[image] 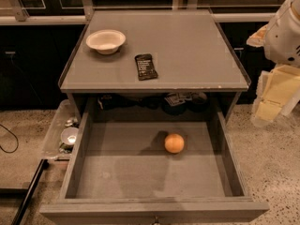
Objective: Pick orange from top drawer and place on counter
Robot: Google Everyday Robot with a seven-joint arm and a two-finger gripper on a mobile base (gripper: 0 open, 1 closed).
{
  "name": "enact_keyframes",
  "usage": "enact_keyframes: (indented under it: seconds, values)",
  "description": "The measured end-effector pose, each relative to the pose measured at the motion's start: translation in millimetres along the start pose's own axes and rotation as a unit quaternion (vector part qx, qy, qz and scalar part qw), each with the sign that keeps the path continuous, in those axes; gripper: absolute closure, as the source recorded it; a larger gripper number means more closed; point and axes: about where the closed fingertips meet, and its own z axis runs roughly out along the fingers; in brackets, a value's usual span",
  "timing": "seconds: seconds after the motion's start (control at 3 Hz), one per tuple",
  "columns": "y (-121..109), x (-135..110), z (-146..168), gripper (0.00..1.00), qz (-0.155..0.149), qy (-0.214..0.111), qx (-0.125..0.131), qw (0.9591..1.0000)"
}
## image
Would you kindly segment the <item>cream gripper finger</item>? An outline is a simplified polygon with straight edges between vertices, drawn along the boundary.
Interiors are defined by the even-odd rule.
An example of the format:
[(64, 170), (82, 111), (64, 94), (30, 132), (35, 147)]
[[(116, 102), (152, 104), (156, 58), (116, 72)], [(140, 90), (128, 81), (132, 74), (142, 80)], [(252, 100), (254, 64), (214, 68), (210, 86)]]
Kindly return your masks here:
[(267, 25), (264, 25), (263, 27), (258, 29), (247, 39), (247, 45), (251, 47), (262, 47), (265, 41), (266, 31)]
[(288, 116), (300, 101), (300, 68), (276, 65), (258, 80), (250, 121), (255, 127), (271, 124), (279, 115)]

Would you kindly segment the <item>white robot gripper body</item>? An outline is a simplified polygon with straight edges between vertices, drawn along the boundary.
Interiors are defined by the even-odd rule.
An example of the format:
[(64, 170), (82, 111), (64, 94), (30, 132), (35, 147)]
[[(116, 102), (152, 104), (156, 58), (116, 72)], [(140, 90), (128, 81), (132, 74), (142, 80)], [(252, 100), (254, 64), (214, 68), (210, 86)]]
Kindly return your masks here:
[(286, 0), (267, 24), (265, 57), (277, 64), (300, 66), (300, 0)]

